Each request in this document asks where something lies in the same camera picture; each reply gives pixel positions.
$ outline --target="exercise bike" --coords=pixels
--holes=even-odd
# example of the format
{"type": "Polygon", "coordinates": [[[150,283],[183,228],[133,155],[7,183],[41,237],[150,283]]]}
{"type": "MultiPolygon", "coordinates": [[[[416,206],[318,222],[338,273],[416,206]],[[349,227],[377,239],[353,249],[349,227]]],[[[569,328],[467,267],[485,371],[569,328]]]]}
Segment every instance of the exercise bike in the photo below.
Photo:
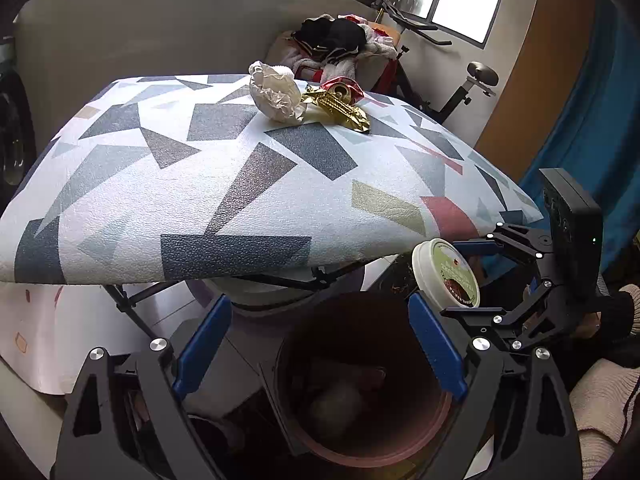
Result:
{"type": "MultiPolygon", "coordinates": [[[[436,40],[425,34],[425,31],[439,30],[437,25],[433,25],[432,23],[419,23],[408,18],[389,0],[377,0],[374,4],[374,8],[378,9],[378,16],[376,18],[377,23],[382,20],[382,16],[386,12],[392,20],[400,25],[401,34],[405,30],[409,29],[436,46],[452,45],[452,42],[449,40],[436,40]]],[[[388,71],[385,71],[376,83],[376,86],[374,87],[375,92],[385,93],[391,97],[403,99],[439,124],[446,121],[453,110],[455,110],[461,102],[465,105],[468,105],[471,102],[472,99],[468,94],[474,86],[478,86],[478,88],[480,88],[487,97],[495,97],[495,92],[489,87],[496,86],[498,84],[497,73],[487,65],[480,63],[479,61],[473,61],[466,67],[466,71],[468,72],[466,81],[458,87],[441,110],[434,110],[430,106],[431,102],[424,101],[414,91],[411,83],[409,83],[409,78],[407,77],[406,72],[402,68],[402,64],[399,62],[400,58],[407,52],[409,52],[409,48],[402,46],[401,52],[398,53],[398,58],[394,62],[389,63],[388,71]]]]}

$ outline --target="metal screw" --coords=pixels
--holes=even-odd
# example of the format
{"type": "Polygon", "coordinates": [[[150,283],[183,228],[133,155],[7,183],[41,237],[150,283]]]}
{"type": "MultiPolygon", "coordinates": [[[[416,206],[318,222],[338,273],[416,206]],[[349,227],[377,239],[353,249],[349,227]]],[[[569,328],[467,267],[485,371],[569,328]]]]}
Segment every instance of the metal screw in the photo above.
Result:
{"type": "Polygon", "coordinates": [[[154,339],[151,343],[149,343],[149,348],[151,348],[154,352],[159,352],[166,348],[166,339],[162,339],[159,337],[158,339],[154,339]]]}
{"type": "Polygon", "coordinates": [[[104,356],[104,350],[100,347],[94,348],[89,352],[89,359],[92,361],[97,361],[98,359],[102,359],[104,356]]]}
{"type": "Polygon", "coordinates": [[[541,346],[540,348],[536,348],[536,357],[538,359],[547,360],[551,357],[551,352],[541,346]]]}
{"type": "Polygon", "coordinates": [[[483,350],[487,350],[489,346],[491,346],[491,343],[489,343],[487,339],[485,339],[484,337],[476,337],[473,340],[473,345],[476,350],[483,351],[483,350]]]}

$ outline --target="crumpled foil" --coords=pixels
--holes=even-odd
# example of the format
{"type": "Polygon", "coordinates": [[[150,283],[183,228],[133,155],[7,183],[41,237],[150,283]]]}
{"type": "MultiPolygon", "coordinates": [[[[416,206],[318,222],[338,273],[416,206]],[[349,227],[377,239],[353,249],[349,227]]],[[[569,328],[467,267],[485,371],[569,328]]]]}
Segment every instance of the crumpled foil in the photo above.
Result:
{"type": "Polygon", "coordinates": [[[320,88],[327,90],[331,94],[335,94],[340,101],[348,105],[354,105],[364,97],[364,92],[362,88],[360,88],[360,85],[348,77],[334,77],[323,85],[320,85],[320,88]]]}
{"type": "Polygon", "coordinates": [[[303,103],[313,103],[327,112],[337,124],[344,126],[354,132],[366,133],[371,127],[371,122],[366,113],[361,108],[350,104],[353,100],[351,95],[342,92],[332,92],[331,88],[316,88],[307,86],[302,94],[303,103]]]}
{"type": "Polygon", "coordinates": [[[249,92],[258,110],[279,123],[302,123],[306,104],[289,68],[256,61],[249,67],[249,74],[249,92]]]}

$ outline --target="container label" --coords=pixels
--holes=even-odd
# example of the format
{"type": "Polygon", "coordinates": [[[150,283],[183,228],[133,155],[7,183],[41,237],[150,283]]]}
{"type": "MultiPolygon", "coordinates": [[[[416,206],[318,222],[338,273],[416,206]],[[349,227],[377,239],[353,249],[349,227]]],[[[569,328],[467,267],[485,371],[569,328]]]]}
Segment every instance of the container label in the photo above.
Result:
{"type": "Polygon", "coordinates": [[[478,290],[473,271],[457,251],[441,242],[433,247],[433,263],[447,290],[464,306],[474,306],[478,290]]]}

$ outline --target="blue gripper pad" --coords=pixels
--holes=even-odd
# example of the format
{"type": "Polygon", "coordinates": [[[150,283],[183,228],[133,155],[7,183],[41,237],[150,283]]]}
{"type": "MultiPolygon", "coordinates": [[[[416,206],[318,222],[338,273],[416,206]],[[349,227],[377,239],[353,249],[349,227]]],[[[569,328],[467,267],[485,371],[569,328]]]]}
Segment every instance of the blue gripper pad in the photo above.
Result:
{"type": "Polygon", "coordinates": [[[442,325],[420,294],[409,298],[409,323],[427,356],[440,387],[456,400],[466,395],[463,362],[442,325]]]}
{"type": "Polygon", "coordinates": [[[177,372],[172,386],[178,399],[184,400],[187,394],[199,388],[231,325],[231,315],[231,301],[223,294],[178,357],[177,372]]]}

